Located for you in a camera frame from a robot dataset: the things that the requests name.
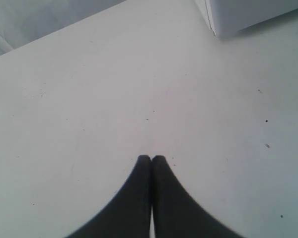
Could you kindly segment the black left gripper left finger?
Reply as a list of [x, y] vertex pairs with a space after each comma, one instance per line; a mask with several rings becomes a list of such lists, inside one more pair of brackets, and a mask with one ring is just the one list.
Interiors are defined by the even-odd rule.
[[140, 155], [113, 199], [71, 238], [148, 238], [151, 222], [151, 159]]

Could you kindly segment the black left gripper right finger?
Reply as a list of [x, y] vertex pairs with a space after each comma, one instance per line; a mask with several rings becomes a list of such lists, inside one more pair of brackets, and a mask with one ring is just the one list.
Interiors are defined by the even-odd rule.
[[236, 238], [237, 233], [206, 212], [183, 188], [166, 158], [151, 162], [152, 209], [157, 238]]

